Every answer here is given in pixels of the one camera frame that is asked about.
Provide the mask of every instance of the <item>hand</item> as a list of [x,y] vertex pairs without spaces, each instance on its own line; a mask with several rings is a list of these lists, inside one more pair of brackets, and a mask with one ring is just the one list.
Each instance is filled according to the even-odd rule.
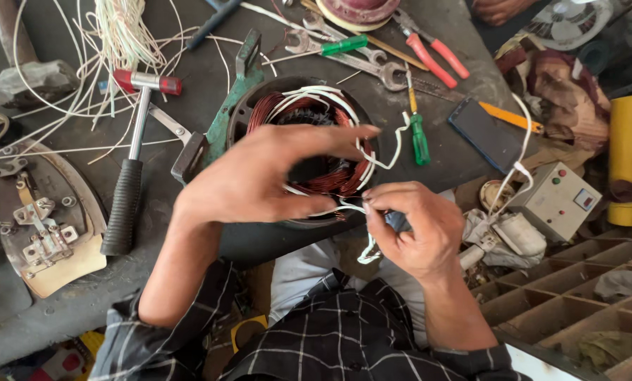
[[501,26],[537,0],[474,0],[473,12],[492,26]]
[[[398,267],[423,284],[458,271],[465,221],[456,204],[416,181],[379,185],[362,195],[367,229]],[[396,233],[378,212],[387,209],[405,213],[413,231]]]
[[333,209],[336,203],[328,196],[286,193],[287,172],[317,155],[361,159],[356,139],[372,138],[379,131],[374,126],[261,126],[196,176],[180,193],[175,211],[199,225],[276,222]]

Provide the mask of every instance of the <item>fan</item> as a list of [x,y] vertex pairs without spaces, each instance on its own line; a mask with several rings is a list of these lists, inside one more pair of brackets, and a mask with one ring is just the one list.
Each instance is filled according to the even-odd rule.
[[613,13],[610,0],[553,0],[523,28],[544,46],[572,50],[594,38]]

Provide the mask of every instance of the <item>yellow cylinder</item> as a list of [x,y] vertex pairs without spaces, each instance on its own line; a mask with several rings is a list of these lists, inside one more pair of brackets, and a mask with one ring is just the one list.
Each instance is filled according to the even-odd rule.
[[[609,182],[632,182],[632,96],[613,99],[611,103]],[[608,221],[632,226],[632,203],[610,203]]]

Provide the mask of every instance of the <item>black rubber grip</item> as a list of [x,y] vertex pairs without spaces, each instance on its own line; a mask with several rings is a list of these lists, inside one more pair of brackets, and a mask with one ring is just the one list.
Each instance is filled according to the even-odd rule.
[[132,228],[135,210],[140,196],[142,162],[125,159],[116,189],[113,191],[111,216],[104,234],[100,253],[103,255],[127,255],[132,249]]

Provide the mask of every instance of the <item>shirt sleeve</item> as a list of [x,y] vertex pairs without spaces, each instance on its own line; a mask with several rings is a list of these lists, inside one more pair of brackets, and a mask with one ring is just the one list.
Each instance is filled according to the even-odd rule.
[[432,349],[431,356],[446,368],[454,370],[468,380],[480,381],[532,381],[511,368],[511,356],[506,345],[479,351],[453,351]]
[[228,314],[235,293],[233,265],[217,260],[174,329],[140,321],[141,293],[115,303],[107,313],[107,332],[90,381],[199,379],[206,355],[203,337]]

